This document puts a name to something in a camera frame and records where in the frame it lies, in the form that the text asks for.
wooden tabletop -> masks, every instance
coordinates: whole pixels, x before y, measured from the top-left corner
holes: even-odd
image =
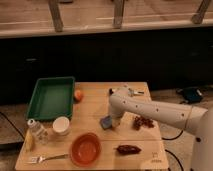
[[[26,152],[23,145],[17,163],[16,170],[85,170],[77,167],[67,159],[50,160],[40,164],[27,164],[30,156],[54,156],[69,153],[72,142],[81,134],[86,132],[95,133],[102,146],[99,159],[88,170],[146,170],[167,169],[163,141],[157,122],[154,128],[141,128],[139,131],[132,129],[132,113],[125,113],[121,125],[115,130],[103,130],[99,124],[100,118],[107,115],[108,90],[117,88],[125,83],[76,83],[76,89],[84,92],[84,99],[74,104],[73,116],[70,124],[70,133],[59,136],[53,133],[52,123],[45,123],[51,141],[47,145],[36,143],[31,152]],[[151,100],[149,89],[144,82],[128,83],[133,89],[144,91],[143,96],[137,96],[141,100]],[[118,145],[137,145],[142,149],[140,154],[120,156],[115,148]]]

bottle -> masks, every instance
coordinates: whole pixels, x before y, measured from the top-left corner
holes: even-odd
[[[48,133],[44,126],[34,119],[29,119],[27,121],[27,125],[29,126],[29,130],[32,133],[33,137],[36,141],[45,145],[48,142]]]

silver fork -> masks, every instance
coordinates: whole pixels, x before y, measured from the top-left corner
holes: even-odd
[[[43,156],[29,157],[27,163],[36,164],[36,163],[41,163],[45,160],[64,159],[64,158],[67,158],[68,156],[69,156],[68,154],[63,154],[63,155],[58,155],[53,157],[43,157]]]

orange bowl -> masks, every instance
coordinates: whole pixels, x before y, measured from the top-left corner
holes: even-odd
[[[80,167],[91,166],[101,153],[101,143],[94,133],[79,136],[71,145],[70,158]]]

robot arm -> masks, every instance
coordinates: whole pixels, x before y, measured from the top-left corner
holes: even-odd
[[[141,101],[131,97],[127,86],[119,88],[109,98],[108,114],[111,126],[116,127],[128,111],[185,130],[195,135],[190,171],[213,170],[213,108]]]
[[[207,111],[207,109],[189,105],[137,100],[131,97],[131,89],[127,86],[113,93],[109,98],[109,104],[108,112],[113,127],[120,124],[122,116],[128,111],[185,130],[193,135],[196,134],[201,117]]]

